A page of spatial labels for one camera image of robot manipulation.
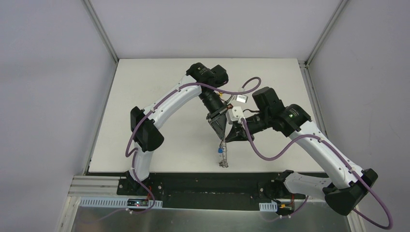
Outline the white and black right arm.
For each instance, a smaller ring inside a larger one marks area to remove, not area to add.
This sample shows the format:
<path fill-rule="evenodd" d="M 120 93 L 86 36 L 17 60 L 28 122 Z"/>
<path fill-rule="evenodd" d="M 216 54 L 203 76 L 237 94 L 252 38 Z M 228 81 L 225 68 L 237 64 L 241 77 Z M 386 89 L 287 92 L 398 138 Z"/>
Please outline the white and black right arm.
<path fill-rule="evenodd" d="M 302 147 L 325 171 L 326 178 L 302 175 L 292 170 L 280 174 L 274 185 L 277 196 L 287 198 L 292 193 L 325 200 L 336 213 L 346 216 L 367 195 L 378 174 L 363 169 L 342 154 L 299 105 L 284 106 L 271 87 L 263 87 L 252 94 L 258 107 L 256 114 L 245 117 L 239 106 L 227 111 L 233 127 L 226 142 L 253 141 L 253 135 L 272 128 L 290 138 L 290 144 Z"/>

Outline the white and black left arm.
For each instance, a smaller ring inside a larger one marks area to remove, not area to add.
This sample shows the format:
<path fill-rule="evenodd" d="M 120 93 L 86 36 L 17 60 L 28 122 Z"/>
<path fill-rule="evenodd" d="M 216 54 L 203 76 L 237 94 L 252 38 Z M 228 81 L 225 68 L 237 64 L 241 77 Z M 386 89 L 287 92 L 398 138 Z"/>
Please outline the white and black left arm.
<path fill-rule="evenodd" d="M 164 142 L 160 128 L 167 119 L 184 104 L 199 97 L 208 110 L 206 119 L 217 136 L 224 140 L 227 118 L 224 111 L 227 104 L 215 92 L 216 88 L 228 83 L 226 70 L 216 65 L 209 69 L 202 63 L 195 63 L 186 71 L 186 75 L 160 100 L 140 109 L 131 110 L 132 135 L 127 144 L 126 156 L 132 156 L 129 189 L 135 195 L 147 191 L 146 178 L 154 150 Z"/>

